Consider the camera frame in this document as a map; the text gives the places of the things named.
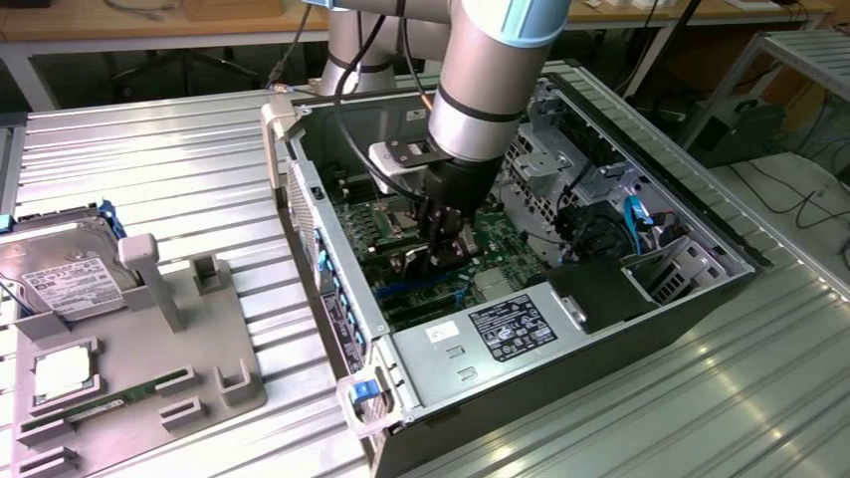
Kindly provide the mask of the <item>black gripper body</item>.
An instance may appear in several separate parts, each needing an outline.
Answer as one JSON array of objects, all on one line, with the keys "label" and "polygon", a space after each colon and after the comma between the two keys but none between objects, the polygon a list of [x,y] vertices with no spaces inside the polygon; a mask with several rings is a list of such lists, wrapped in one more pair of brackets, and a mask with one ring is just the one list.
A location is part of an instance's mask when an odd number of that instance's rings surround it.
[{"label": "black gripper body", "polygon": [[456,158],[433,163],[425,175],[428,202],[472,218],[490,194],[501,167],[501,157],[488,161]]}]

